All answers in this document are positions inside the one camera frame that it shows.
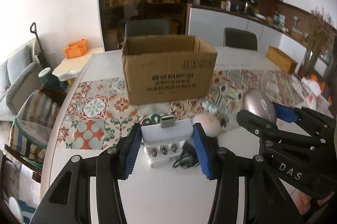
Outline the dried flower bouquet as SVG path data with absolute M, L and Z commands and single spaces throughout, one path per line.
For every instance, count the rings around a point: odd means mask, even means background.
M 333 20 L 324 8 L 316 7 L 310 11 L 307 26 L 307 50 L 298 70 L 299 78 L 312 74 L 318 58 L 331 47 L 336 33 Z

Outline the round pink night light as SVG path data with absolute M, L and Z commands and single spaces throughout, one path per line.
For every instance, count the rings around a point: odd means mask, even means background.
M 200 113 L 193 118 L 193 124 L 200 123 L 208 137 L 217 137 L 221 131 L 221 123 L 211 113 Z

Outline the white battery charger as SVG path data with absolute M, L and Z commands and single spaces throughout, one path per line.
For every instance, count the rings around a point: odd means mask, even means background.
M 164 115 L 159 123 L 142 126 L 141 131 L 147 162 L 155 168 L 181 156 L 194 128 L 189 118 L 176 120 L 174 115 Z

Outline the grey oval mouse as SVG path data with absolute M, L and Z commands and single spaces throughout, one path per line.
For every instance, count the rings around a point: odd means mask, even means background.
M 277 114 L 274 104 L 266 93 L 257 88 L 249 88 L 244 92 L 242 106 L 244 110 L 247 110 L 272 123 L 277 123 Z

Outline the black power adapter with cable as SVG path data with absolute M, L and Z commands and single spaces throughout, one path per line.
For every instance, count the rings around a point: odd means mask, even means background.
M 173 168 L 182 167 L 184 169 L 189 169 L 197 166 L 199 166 L 199 159 L 195 147 L 191 143 L 185 142 L 182 146 L 182 153 L 173 163 Z

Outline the dark dining chair left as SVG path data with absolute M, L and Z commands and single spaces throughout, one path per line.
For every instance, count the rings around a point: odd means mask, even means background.
M 144 19 L 129 21 L 125 25 L 125 38 L 146 35 L 167 35 L 171 34 L 170 21 L 163 19 Z

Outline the white flower-shaped side table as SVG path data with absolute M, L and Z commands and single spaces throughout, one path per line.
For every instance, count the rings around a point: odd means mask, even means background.
M 90 49 L 85 55 L 71 59 L 64 59 L 52 72 L 60 81 L 76 78 L 93 54 L 104 52 L 102 47 Z

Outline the grey sofa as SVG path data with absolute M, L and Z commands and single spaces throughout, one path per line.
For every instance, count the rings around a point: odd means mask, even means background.
M 31 93 L 41 88 L 36 43 L 35 38 L 25 43 L 1 64 L 1 121 L 12 121 Z

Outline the dark dining chair right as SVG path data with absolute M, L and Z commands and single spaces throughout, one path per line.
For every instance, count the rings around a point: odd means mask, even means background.
M 257 36 L 249 31 L 227 27 L 224 31 L 224 46 L 257 51 Z

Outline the patterned table runner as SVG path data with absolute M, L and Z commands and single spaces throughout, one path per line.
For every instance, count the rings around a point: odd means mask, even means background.
M 127 136 L 134 123 L 154 125 L 167 114 L 180 120 L 215 110 L 221 131 L 234 130 L 243 93 L 249 88 L 262 90 L 278 104 L 296 106 L 303 102 L 292 86 L 291 76 L 282 70 L 216 70 L 205 97 L 144 105 L 131 104 L 122 77 L 86 81 L 77 86 L 70 100 L 56 146 L 103 150 Z

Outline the brown cardboard box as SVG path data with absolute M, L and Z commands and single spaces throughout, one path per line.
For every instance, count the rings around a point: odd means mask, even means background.
M 203 97 L 208 93 L 217 51 L 188 35 L 128 37 L 122 68 L 132 105 Z

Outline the white tower fan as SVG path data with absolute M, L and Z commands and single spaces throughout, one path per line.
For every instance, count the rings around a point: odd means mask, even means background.
M 42 82 L 48 82 L 52 79 L 52 69 L 51 67 L 46 67 L 41 70 L 38 74 L 38 77 L 42 80 Z

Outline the striped cushion chair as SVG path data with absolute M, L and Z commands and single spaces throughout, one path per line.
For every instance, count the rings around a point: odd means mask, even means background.
M 63 90 L 35 90 L 13 120 L 5 152 L 32 170 L 35 182 L 41 182 L 47 145 L 66 96 Z

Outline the upright vacuum cleaner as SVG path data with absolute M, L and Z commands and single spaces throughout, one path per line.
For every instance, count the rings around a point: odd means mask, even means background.
M 42 66 L 43 69 L 47 68 L 47 67 L 50 67 L 50 64 L 45 56 L 45 52 L 42 48 L 42 44 L 41 44 L 41 41 L 38 37 L 38 33 L 37 33 L 37 25 L 35 22 L 33 22 L 30 26 L 30 33 L 34 34 L 35 35 L 35 38 L 36 38 L 36 42 L 38 44 L 38 49 L 36 51 L 36 58 L 39 62 L 39 64 Z

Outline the orange plastic crate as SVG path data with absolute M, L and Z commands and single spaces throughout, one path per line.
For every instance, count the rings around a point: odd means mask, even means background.
M 66 59 L 81 57 L 88 52 L 88 41 L 81 39 L 80 41 L 69 43 L 63 48 Z

